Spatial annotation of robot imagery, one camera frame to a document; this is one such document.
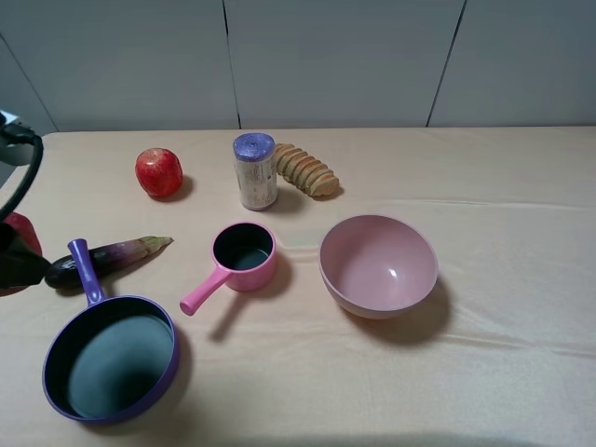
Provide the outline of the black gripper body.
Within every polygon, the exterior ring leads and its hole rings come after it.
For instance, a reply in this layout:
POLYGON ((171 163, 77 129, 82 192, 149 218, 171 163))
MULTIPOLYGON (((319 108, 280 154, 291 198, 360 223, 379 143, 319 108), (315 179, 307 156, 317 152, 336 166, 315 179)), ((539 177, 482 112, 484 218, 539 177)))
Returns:
POLYGON ((1 287, 19 288, 39 284, 49 261, 34 252, 9 224, 1 224, 1 287))

